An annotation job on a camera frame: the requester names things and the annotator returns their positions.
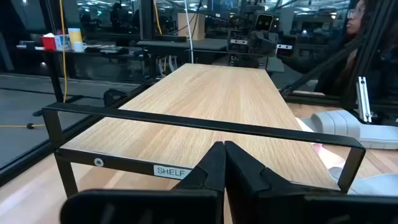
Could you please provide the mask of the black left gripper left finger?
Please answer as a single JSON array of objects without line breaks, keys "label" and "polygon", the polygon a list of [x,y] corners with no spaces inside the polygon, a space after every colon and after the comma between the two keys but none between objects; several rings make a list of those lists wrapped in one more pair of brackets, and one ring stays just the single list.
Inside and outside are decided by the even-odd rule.
[{"label": "black left gripper left finger", "polygon": [[170,190],[85,190],[67,199],[61,224],[221,224],[226,151],[215,142]]}]

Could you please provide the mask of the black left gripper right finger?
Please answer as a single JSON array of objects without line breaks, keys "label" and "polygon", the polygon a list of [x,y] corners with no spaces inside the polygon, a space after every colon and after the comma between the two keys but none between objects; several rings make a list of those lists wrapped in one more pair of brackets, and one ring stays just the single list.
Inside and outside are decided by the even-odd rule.
[{"label": "black left gripper right finger", "polygon": [[226,141],[225,184],[234,224],[398,224],[398,198],[294,184]]}]

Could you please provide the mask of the pink slide sandal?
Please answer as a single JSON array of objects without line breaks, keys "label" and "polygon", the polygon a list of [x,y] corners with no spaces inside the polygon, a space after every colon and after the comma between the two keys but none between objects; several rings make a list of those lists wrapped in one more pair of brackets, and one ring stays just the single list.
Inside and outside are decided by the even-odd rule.
[{"label": "pink slide sandal", "polygon": [[346,161],[341,156],[325,149],[323,144],[312,142],[312,148],[318,154],[327,169],[331,169],[332,167],[343,168]]}]

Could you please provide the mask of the grey slide sandal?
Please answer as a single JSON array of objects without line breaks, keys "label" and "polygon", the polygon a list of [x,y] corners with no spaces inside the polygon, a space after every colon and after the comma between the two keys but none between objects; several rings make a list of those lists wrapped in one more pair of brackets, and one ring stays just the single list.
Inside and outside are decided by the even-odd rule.
[{"label": "grey slide sandal", "polygon": [[317,133],[349,136],[366,148],[398,150],[398,127],[363,124],[345,110],[314,113],[302,121]]},{"label": "grey slide sandal", "polygon": [[348,193],[351,195],[398,197],[398,174],[379,174],[367,178],[355,178]]}]

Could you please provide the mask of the cardboard box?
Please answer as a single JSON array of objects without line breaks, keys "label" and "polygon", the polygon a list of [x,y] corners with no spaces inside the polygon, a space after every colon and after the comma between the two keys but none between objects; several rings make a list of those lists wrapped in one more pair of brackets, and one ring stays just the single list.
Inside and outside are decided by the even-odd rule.
[{"label": "cardboard box", "polygon": [[188,33],[188,22],[190,23],[191,36],[193,40],[204,40],[205,39],[205,15],[188,13],[186,17],[185,13],[177,14],[177,35],[183,37],[189,37]]}]

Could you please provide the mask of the grey computer desk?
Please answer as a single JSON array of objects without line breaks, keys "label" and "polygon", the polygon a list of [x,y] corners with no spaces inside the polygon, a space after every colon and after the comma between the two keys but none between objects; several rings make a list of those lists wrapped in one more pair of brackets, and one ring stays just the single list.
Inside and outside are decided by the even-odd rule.
[{"label": "grey computer desk", "polygon": [[[178,57],[185,57],[185,60],[190,56],[190,41],[186,42],[168,42],[158,40],[141,40],[137,43],[138,47],[146,48],[154,55],[171,55]],[[216,56],[243,56],[249,59],[254,59],[259,62],[261,67],[264,67],[267,72],[285,71],[284,64],[277,57],[266,55],[246,54],[239,52],[227,51],[227,40],[224,39],[203,39],[193,41],[193,54],[199,59],[199,63],[210,64],[216,59]]]}]

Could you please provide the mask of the person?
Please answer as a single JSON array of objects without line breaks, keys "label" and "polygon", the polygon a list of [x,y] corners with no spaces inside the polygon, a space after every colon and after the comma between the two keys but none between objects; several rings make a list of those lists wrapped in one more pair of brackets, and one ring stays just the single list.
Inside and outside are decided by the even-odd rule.
[{"label": "person", "polygon": [[[376,0],[358,0],[355,7],[347,13],[346,34],[343,40],[331,47],[331,52],[353,40],[368,27],[371,12]],[[349,88],[354,77],[354,64],[358,50],[352,51],[338,62],[330,71],[320,75],[315,91],[326,95],[342,96]],[[369,70],[364,74],[368,83],[370,100],[398,101],[398,9],[393,10],[374,57],[370,60]]]}]

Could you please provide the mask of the yellow cylindrical container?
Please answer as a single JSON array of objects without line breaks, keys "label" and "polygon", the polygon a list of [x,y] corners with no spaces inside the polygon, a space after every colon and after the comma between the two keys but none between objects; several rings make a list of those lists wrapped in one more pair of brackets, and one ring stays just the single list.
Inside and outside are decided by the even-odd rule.
[{"label": "yellow cylindrical container", "polygon": [[68,28],[68,34],[71,42],[71,48],[74,50],[74,44],[77,42],[82,42],[81,30],[80,28]]}]

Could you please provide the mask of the black side desk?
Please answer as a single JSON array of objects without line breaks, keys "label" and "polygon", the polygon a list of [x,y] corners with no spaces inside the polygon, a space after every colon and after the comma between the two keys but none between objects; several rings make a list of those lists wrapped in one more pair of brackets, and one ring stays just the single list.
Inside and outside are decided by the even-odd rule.
[{"label": "black side desk", "polygon": [[[64,77],[64,91],[61,88],[60,84],[60,77],[59,77],[59,71],[56,68],[56,63],[55,63],[55,55],[61,54],[62,57],[64,57],[62,51],[58,50],[45,50],[44,47],[27,47],[26,45],[17,45],[15,47],[15,50],[25,50],[25,51],[30,51],[30,52],[40,52],[41,54],[44,55],[45,62],[47,63],[49,67],[48,75],[50,77],[52,87],[53,87],[53,94],[55,95],[56,102],[58,103],[72,103],[74,101],[80,100],[82,98],[90,98],[90,99],[95,99],[95,100],[100,100],[101,98],[96,98],[96,97],[91,97],[91,96],[84,96],[84,95],[71,95],[71,98],[68,98],[68,93],[67,93],[67,76],[65,71],[63,71],[63,77]],[[133,61],[144,61],[145,57],[140,57],[138,55],[134,54],[121,54],[121,55],[116,55],[116,54],[103,54],[103,53],[95,53],[95,52],[74,52],[72,50],[67,50],[65,54],[72,54],[72,55],[84,55],[84,56],[90,56],[90,57],[103,57],[103,58],[108,58],[108,59],[127,59],[127,60],[133,60]]]}]

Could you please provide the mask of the white and blue box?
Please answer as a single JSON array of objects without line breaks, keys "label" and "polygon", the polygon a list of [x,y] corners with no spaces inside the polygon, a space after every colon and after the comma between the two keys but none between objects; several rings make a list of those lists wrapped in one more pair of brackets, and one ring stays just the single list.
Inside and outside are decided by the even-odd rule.
[{"label": "white and blue box", "polygon": [[70,36],[68,34],[56,35],[54,38],[55,38],[55,46],[58,51],[72,49],[70,43]]}]

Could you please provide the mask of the red box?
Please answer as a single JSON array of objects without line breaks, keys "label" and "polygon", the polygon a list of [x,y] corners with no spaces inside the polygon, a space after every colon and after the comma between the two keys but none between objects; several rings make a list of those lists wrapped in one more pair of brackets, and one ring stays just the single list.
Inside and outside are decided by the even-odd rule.
[{"label": "red box", "polygon": [[57,46],[55,43],[55,37],[54,36],[46,36],[43,35],[40,37],[42,41],[42,45],[44,50],[51,50],[51,51],[56,51]]}]

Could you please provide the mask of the wooden shelf black metal frame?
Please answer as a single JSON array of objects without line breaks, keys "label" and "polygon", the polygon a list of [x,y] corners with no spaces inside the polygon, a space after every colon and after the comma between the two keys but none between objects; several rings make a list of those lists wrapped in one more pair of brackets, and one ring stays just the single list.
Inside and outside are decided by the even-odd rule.
[{"label": "wooden shelf black metal frame", "polygon": [[[96,116],[74,137],[67,128]],[[184,178],[217,141],[232,141],[295,183],[347,192],[365,148],[354,138],[303,132],[264,70],[187,63],[118,109],[54,103],[44,108],[65,193],[72,164]],[[327,169],[312,142],[339,156]]]}]

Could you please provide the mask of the silver aluminium bracket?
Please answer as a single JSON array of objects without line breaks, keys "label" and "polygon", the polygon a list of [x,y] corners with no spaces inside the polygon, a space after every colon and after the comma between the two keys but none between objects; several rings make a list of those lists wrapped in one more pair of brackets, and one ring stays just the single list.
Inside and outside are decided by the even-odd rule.
[{"label": "silver aluminium bracket", "polygon": [[358,100],[358,108],[360,118],[366,122],[372,122],[369,98],[368,98],[368,89],[365,77],[358,77],[358,81],[356,83],[357,90],[357,100]]}]

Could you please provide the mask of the black aluminium rig frame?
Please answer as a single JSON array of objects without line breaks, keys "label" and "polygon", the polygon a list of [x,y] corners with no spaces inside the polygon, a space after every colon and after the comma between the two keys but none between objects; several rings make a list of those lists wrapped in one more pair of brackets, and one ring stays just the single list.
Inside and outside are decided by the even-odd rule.
[{"label": "black aluminium rig frame", "polygon": [[[149,6],[149,0],[144,1],[144,8],[140,12],[141,22],[154,22],[154,6]],[[304,86],[310,81],[310,78],[315,78],[317,75],[326,74],[327,69],[331,70],[332,62],[343,59],[343,56],[348,55],[348,50],[353,50],[354,47],[359,47],[363,52],[359,52],[358,62],[354,64],[353,75],[358,77],[362,75],[369,80],[371,76],[371,69],[376,71],[375,58],[380,56],[380,60],[393,63],[398,68],[398,0],[371,0],[373,5],[368,7],[371,9],[368,15],[368,28],[363,34],[358,34],[351,42],[347,42],[343,50],[331,54],[329,59],[325,59],[302,78],[293,82],[290,85],[279,90],[281,96],[287,103],[317,105],[317,106],[337,106],[353,111],[354,108],[354,93],[350,93],[348,87],[344,94],[326,96],[311,96],[309,93],[294,93],[299,87]],[[398,118],[398,78],[396,81],[380,82],[386,84],[383,88],[380,84],[380,91],[385,91],[386,95],[377,94],[376,91],[371,90],[370,109],[378,114],[379,117],[387,117],[395,114]],[[84,127],[89,124],[94,124],[94,121],[99,121],[96,116],[89,115],[88,118],[83,118],[82,121],[73,124],[71,128],[67,128],[67,137],[74,137],[78,131],[82,131]],[[22,153],[16,159],[12,160],[6,166],[0,168],[0,187],[16,178],[18,175],[30,169],[33,165],[40,162],[44,157],[50,154],[49,140],[45,140],[38,146],[29,149]]]}]

